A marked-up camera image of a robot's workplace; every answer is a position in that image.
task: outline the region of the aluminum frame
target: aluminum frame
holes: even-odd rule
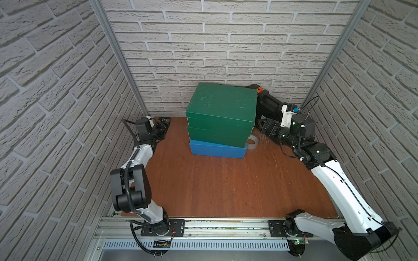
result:
[[[353,14],[350,17],[350,20],[344,27],[344,30],[342,31],[340,37],[338,38],[337,42],[335,43],[333,49],[331,50],[331,53],[328,55],[327,59],[325,60],[324,65],[319,70],[318,75],[316,76],[314,82],[312,83],[311,88],[309,89],[308,93],[305,96],[305,99],[303,99],[301,108],[306,106],[308,101],[314,96],[317,89],[319,88],[319,85],[325,78],[326,74],[330,70],[330,68],[333,66],[335,60],[338,57],[338,54],[342,49],[344,48],[345,44],[348,41],[348,38],[350,38],[351,33],[354,31],[354,29],[357,27],[357,24],[359,23],[360,19],[363,17],[364,13],[366,12],[367,7],[369,7],[369,4],[372,0],[360,0],[359,3],[356,6],[356,9],[354,10]]]
[[[122,47],[120,47],[119,41],[116,38],[115,31],[113,30],[112,24],[110,23],[102,2],[100,0],[90,0],[90,3],[92,4],[97,19],[102,25],[104,34],[107,36],[109,44],[115,53],[115,57],[119,62],[122,72],[128,81],[129,87],[131,88],[136,101],[138,102],[143,116],[149,116],[150,114],[148,113],[147,107],[144,103],[144,100],[142,99],[141,93],[139,92],[138,86],[136,85],[136,81],[133,78],[132,71],[129,68],[128,62],[122,51]]]
[[[120,212],[113,209],[108,212],[110,217],[102,217],[97,225],[93,239],[85,254],[84,261],[97,261],[107,239],[132,239],[128,220],[143,221],[141,217],[122,217]],[[185,229],[183,237],[176,237],[177,241],[184,240],[264,240],[266,243],[283,242],[287,237],[272,238],[268,221],[271,218],[178,218],[184,219]],[[138,237],[140,241],[149,239],[170,239],[170,237]],[[294,240],[302,240],[303,237],[294,237]],[[309,240],[323,240],[314,236]]]

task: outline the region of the brick wall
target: brick wall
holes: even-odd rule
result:
[[[102,0],[151,114],[184,116],[200,81],[303,98],[357,1]]]
[[[0,2],[0,260],[80,260],[140,110],[88,1]]]
[[[366,201],[403,229],[391,249],[374,254],[382,260],[418,258],[417,5],[374,0],[311,110],[318,140]]]

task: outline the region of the clear tape roll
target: clear tape roll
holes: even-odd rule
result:
[[[250,135],[248,137],[248,139],[253,140],[254,141],[254,144],[250,144],[250,143],[247,142],[247,149],[248,150],[253,150],[253,149],[257,148],[257,145],[258,145],[258,138],[257,138],[257,136]]]

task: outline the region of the black mounting plate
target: black mounting plate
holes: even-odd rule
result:
[[[174,237],[183,236],[184,224],[186,221],[184,219],[171,219],[171,218],[169,218],[168,221],[170,222],[170,225],[174,228],[174,231],[176,232]],[[151,231],[149,228],[144,227],[143,229],[141,229],[141,236],[159,236],[159,235],[157,235],[155,231]],[[168,233],[164,236],[171,236],[171,230],[169,230]]]
[[[270,236],[272,238],[288,237],[288,235],[286,235],[286,233],[284,232],[284,229],[283,229],[283,223],[284,222],[285,222],[284,220],[269,220],[268,221]],[[303,237],[302,231],[300,231],[300,233],[298,233],[298,234],[301,235],[300,237]],[[309,238],[313,237],[313,235],[311,233],[306,233],[305,232],[305,234],[308,234]]]

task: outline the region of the brown wooden platform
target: brown wooden platform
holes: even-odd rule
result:
[[[317,178],[257,129],[258,147],[231,159],[192,155],[186,126],[186,118],[172,118],[146,167],[153,200],[170,217],[283,218],[298,208],[337,216]]]

